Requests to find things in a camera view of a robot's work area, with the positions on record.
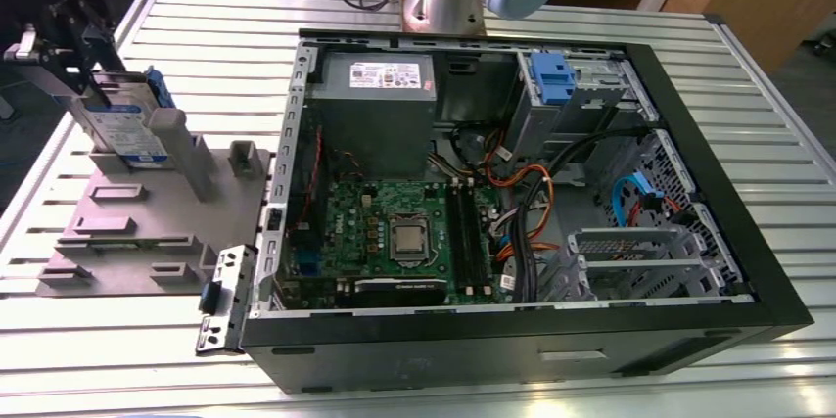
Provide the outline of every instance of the green circuit board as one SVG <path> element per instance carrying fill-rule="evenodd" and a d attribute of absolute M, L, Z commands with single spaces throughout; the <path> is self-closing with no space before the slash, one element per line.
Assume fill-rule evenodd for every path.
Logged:
<path fill-rule="evenodd" d="M 489 293 L 465 295 L 456 286 L 452 249 L 446 230 L 446 184 L 429 182 L 336 182 L 329 188 L 325 244 L 318 256 L 321 277 L 398 276 L 437 278 L 446 281 L 448 302 L 490 303 Z M 496 192 L 477 188 L 474 200 L 480 214 L 496 207 Z M 390 257 L 390 224 L 416 218 L 425 223 L 429 259 L 398 263 Z M 486 235 L 482 231 L 485 271 Z"/>

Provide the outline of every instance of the metal bracket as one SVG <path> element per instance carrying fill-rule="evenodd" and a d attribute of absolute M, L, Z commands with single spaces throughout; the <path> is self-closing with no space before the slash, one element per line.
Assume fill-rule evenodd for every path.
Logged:
<path fill-rule="evenodd" d="M 242 354 L 240 334 L 246 316 L 246 302 L 256 250 L 245 245 L 221 250 L 212 281 L 200 295 L 205 314 L 194 353 L 198 356 Z"/>

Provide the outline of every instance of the gray fixture plate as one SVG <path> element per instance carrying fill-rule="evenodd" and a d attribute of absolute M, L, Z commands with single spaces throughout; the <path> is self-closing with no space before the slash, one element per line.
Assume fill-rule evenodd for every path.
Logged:
<path fill-rule="evenodd" d="M 210 201 L 197 201 L 184 176 L 173 170 L 144 170 L 108 175 L 96 171 L 85 196 L 76 206 L 70 224 L 64 230 L 64 237 L 80 235 L 72 230 L 80 217 L 96 219 L 129 216 L 136 223 L 132 234 L 101 234 L 100 237 L 156 238 L 193 235 L 200 243 L 209 245 L 212 252 L 201 257 L 200 246 L 193 251 L 184 251 L 185 253 L 174 253 L 172 250 L 162 252 L 158 249 L 106 250 L 64 256 L 56 252 L 46 264 L 46 270 L 72 269 L 78 265 L 92 274 L 92 278 L 69 281 L 56 287 L 41 282 L 36 291 L 38 296 L 170 295 L 200 292 L 204 282 L 212 277 L 217 253 L 228 247 L 254 242 L 266 182 L 266 172 L 261 172 L 252 179 L 234 178 L 226 161 L 228 150 L 210 152 L 214 160 L 212 180 L 217 190 Z M 269 152 L 258 150 L 258 158 L 262 168 L 266 168 Z M 144 199 L 96 202 L 90 198 L 90 194 L 102 186 L 136 184 L 144 187 Z M 152 263 L 161 268 L 161 272 L 153 271 Z M 188 265 L 186 276 L 177 280 L 170 271 L 181 263 Z M 172 278 L 168 282 L 158 283 L 150 277 L 164 277 L 166 272 Z"/>

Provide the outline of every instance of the aluminum table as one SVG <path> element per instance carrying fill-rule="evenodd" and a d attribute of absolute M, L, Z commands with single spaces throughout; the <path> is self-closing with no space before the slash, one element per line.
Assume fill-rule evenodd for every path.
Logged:
<path fill-rule="evenodd" d="M 120 54 L 130 70 L 162 71 L 209 146 L 246 138 L 276 149 L 297 30 L 398 30 L 397 12 L 340 0 L 136 0 Z M 726 28 L 696 15 L 576 8 L 485 23 L 492 35 L 653 46 L 814 325 L 664 377 L 285 395 L 246 356 L 194 357 L 196 297 L 33 295 L 94 168 L 90 140 L 65 116 L 0 219 L 0 415 L 836 414 L 836 165 Z"/>

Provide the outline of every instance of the gray floor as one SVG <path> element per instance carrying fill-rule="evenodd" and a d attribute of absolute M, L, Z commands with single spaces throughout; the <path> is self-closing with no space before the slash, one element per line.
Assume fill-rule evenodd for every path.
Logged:
<path fill-rule="evenodd" d="M 52 97 L 0 68 L 0 97 L 14 108 L 0 119 L 0 212 L 5 209 L 37 157 L 64 109 Z"/>
<path fill-rule="evenodd" d="M 821 145 L 836 157 L 836 54 L 817 57 L 808 45 L 772 74 L 772 82 Z"/>

